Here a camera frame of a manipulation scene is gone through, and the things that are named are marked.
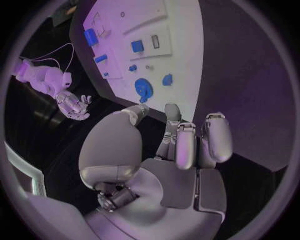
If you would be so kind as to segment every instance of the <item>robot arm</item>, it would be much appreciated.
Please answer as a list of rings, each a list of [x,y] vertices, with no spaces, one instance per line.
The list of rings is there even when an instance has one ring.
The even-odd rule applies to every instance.
[[[91,96],[82,95],[80,101],[67,90],[72,84],[71,73],[63,73],[58,67],[34,66],[27,59],[19,59],[12,75],[22,83],[30,83],[33,89],[50,95],[67,118],[81,121],[90,116],[87,107]]]

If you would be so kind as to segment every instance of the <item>blue object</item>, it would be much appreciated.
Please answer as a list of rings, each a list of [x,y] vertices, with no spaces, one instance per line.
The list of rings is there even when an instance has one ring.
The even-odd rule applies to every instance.
[[[131,42],[132,51],[134,53],[139,53],[144,51],[144,46],[142,40]]]
[[[163,77],[162,85],[164,85],[164,86],[171,86],[172,83],[173,83],[172,74],[168,74],[168,75],[166,75],[166,76]]]
[[[103,54],[101,56],[96,57],[95,62],[100,63],[100,62],[104,61],[105,59],[108,59],[108,56],[106,54]]]
[[[138,95],[141,96],[139,102],[141,104],[147,102],[148,98],[151,98],[153,95],[153,88],[150,82],[144,78],[139,78],[134,83],[135,90]]]
[[[98,43],[98,38],[96,36],[94,29],[90,28],[84,31],[84,36],[90,47]]]
[[[130,72],[133,72],[133,71],[135,71],[135,70],[137,70],[137,69],[138,69],[137,65],[134,64],[134,65],[131,65],[131,66],[129,67],[128,70],[129,70]]]

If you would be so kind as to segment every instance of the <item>dark floor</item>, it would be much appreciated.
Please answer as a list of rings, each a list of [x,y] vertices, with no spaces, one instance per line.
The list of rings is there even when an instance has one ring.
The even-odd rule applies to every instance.
[[[27,45],[23,55],[38,57],[69,42],[69,27],[70,21],[53,28],[48,19]],[[66,48],[53,56],[64,69],[70,55],[71,50]],[[29,163],[43,171],[49,197],[71,203],[82,214],[87,214],[98,203],[96,193],[86,188],[79,177],[81,145],[99,120],[124,107],[97,95],[76,56],[69,71],[74,82],[72,91],[78,96],[92,95],[90,118],[85,121],[65,118],[53,99],[12,78],[6,102],[6,140]],[[143,137],[143,159],[152,157],[165,126],[147,117],[138,128]],[[216,236],[216,239],[224,240],[260,212],[278,186],[283,172],[271,173],[237,154],[217,168],[224,179],[228,198],[226,220]]]

